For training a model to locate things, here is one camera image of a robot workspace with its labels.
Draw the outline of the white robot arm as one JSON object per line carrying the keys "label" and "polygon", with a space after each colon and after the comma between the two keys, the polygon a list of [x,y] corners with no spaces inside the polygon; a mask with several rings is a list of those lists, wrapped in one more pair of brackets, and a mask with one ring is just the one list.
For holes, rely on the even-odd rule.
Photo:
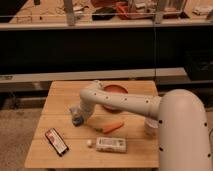
{"label": "white robot arm", "polygon": [[213,171],[205,107],[192,92],[175,89],[163,96],[106,92],[93,81],[70,108],[72,122],[84,124],[95,106],[106,105],[158,122],[159,171]]}

